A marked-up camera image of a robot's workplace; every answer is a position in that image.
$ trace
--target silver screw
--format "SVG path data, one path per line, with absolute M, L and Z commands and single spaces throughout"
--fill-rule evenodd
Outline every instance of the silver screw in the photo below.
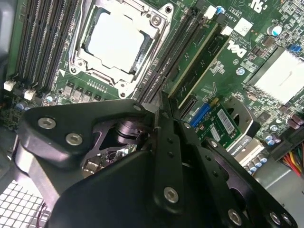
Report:
M 179 195 L 177 191 L 171 187 L 166 187 L 163 190 L 163 194 L 167 201 L 169 201 L 170 203 L 177 203 L 179 201 Z
M 169 119 L 169 116 L 168 116 L 167 113 L 162 113 L 162 115 L 163 115 L 164 117 L 166 117 L 167 119 Z
M 236 224 L 237 226 L 242 225 L 242 219 L 235 210 L 230 209 L 228 211 L 228 215 L 229 215 L 229 218 L 231 219 L 231 221 L 233 221 L 234 224 Z
M 210 141 L 210 144 L 211 144 L 213 147 L 217 147 L 217 146 L 218 146 L 214 141 Z
M 141 107 L 137 106 L 137 105 L 133 105 L 133 108 L 135 108 L 137 111 L 141 111 Z
M 79 146 L 82 144 L 82 137 L 76 133 L 70 133 L 66 136 L 66 142 L 72 146 Z
M 190 125 L 190 124 L 188 124 L 188 123 L 184 123 L 184 125 L 185 125 L 185 127 L 186 127 L 186 128 L 188 128 L 188 129 L 190 129 L 190 128 L 191 128 L 191 125 Z
M 159 26 L 161 24 L 162 19 L 159 16 L 155 15 L 152 17 L 151 21 L 154 26 Z
M 51 118 L 43 117 L 38 120 L 38 125 L 39 127 L 49 130 L 56 127 L 56 121 Z
M 280 224 L 281 224 L 281 221 L 280 221 L 279 217 L 278 217 L 274 212 L 270 212 L 269 215 L 270 215 L 270 218 L 271 218 L 277 225 L 280 225 Z
M 278 126 L 276 126 L 276 125 L 272 125 L 272 126 L 270 126 L 270 128 L 269 128 L 272 132 L 276 132 L 279 128 L 278 128 Z
M 286 214 L 282 214 L 282 217 L 288 225 L 290 226 L 292 225 L 292 222 L 290 221 L 289 217 Z

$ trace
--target metal vent grille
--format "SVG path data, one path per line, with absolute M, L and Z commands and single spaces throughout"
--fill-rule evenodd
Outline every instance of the metal vent grille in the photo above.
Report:
M 0 228 L 36 228 L 41 210 L 39 226 L 43 228 L 50 211 L 41 208 L 42 205 L 41 196 L 30 193 L 13 180 L 0 195 Z

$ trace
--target capacitor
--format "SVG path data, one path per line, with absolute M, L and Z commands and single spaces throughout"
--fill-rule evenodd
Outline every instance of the capacitor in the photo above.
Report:
M 298 125 L 303 125 L 304 124 L 304 120 L 299 117 L 298 115 L 294 114 L 292 117 L 292 120 L 295 121 Z
M 26 103 L 25 101 L 20 101 L 19 103 L 16 104 L 15 108 L 17 110 L 24 110 L 26 108 L 26 106 L 28 106 L 28 103 Z
M 264 133 L 262 134 L 262 136 L 263 136 L 263 138 L 264 138 L 265 141 L 270 141 L 270 140 L 272 140 L 272 136 L 271 136 L 271 134 L 270 134 L 269 132 L 264 132 Z
M 260 168 L 262 166 L 262 163 L 260 162 L 260 160 L 258 158 L 254 158 L 252 160 L 252 163 L 257 167 Z
M 273 146 L 275 144 L 274 140 L 266 140 L 268 146 Z
M 265 157 L 264 154 L 260 153 L 257 158 L 260 160 L 261 163 L 266 163 L 267 162 L 267 158 Z
M 56 100 L 56 97 L 57 97 L 56 94 L 49 94 L 49 95 L 47 95 L 46 100 L 48 102 L 53 102 Z
M 277 125 L 271 125 L 271 126 L 269 127 L 269 129 L 270 129 L 272 132 L 276 132 L 279 128 L 278 128 Z
M 292 119 L 287 120 L 287 123 L 289 126 L 291 126 L 292 128 L 294 128 L 295 130 L 300 128 L 300 125 L 298 125 L 295 121 L 293 121 Z
M 249 170 L 250 170 L 251 172 L 257 171 L 257 168 L 256 168 L 256 166 L 254 165 L 254 163 L 253 163 L 252 161 L 249 162 L 249 163 L 247 164 L 247 166 L 248 166 L 248 168 L 249 168 Z
M 217 11 L 215 12 L 216 15 L 218 15 L 220 13 L 225 14 L 225 12 L 226 12 L 224 7 L 222 7 L 222 6 L 217 6 L 216 9 L 217 9 Z
M 278 36 L 282 32 L 282 27 L 278 25 L 272 25 L 267 28 L 267 34 L 271 36 Z
M 24 110 L 27 111 L 27 110 L 29 110 L 29 109 L 31 109 L 31 108 L 35 108 L 35 105 L 30 104 L 30 105 L 28 105 L 27 107 L 25 107 Z
M 242 67 L 239 67 L 238 69 L 237 69 L 237 75 L 244 75 L 245 74 L 245 69 L 244 68 L 242 68 Z
M 282 141 L 277 133 L 272 133 L 271 136 L 272 140 L 275 141 L 275 143 L 280 143 Z
M 245 166 L 244 169 L 251 175 L 252 171 L 250 171 L 250 169 L 248 168 L 248 166 Z

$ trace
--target cpu socket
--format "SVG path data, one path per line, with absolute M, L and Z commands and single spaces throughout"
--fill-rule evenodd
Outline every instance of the cpu socket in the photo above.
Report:
M 173 5 L 159 10 L 139 0 L 97 0 L 82 6 L 69 51 L 69 70 L 85 72 L 127 98 L 164 43 Z

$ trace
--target blue slot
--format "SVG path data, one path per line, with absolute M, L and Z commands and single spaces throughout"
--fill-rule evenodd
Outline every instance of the blue slot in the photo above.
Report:
M 205 117 L 205 115 L 209 112 L 209 110 L 210 110 L 210 105 L 205 103 L 195 114 L 195 116 L 191 119 L 189 124 L 192 127 L 196 127 L 199 124 L 199 122 Z
M 300 45 L 298 44 L 292 44 L 289 48 L 288 48 L 289 51 L 291 52 L 295 52 L 295 53 L 299 53 L 300 51 L 302 51 L 302 48 Z

